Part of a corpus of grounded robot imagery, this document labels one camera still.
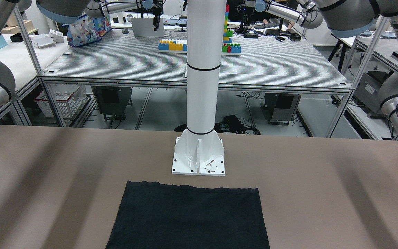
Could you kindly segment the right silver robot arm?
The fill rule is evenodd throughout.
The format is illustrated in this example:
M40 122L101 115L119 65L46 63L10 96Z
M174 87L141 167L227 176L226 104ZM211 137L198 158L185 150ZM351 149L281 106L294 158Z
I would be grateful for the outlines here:
M142 0L0 0L0 51L8 47L3 29L9 18L17 11L21 13L35 5L41 14L61 24L71 24L84 14L100 17L125 12L142 6ZM0 53L0 111L14 99L17 86L11 70L14 59L9 60Z

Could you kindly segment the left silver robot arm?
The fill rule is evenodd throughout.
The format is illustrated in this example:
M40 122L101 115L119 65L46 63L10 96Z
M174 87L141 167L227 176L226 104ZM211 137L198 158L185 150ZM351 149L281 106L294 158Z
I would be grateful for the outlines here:
M398 0L300 0L302 11L291 9L274 0L245 0L245 8L267 12L287 19L305 29L319 27L324 21L336 38L360 35L371 27L378 17L388 19L395 39L381 39L375 31L370 41L356 40L367 54L386 62L394 73L378 89L380 111L398 134Z

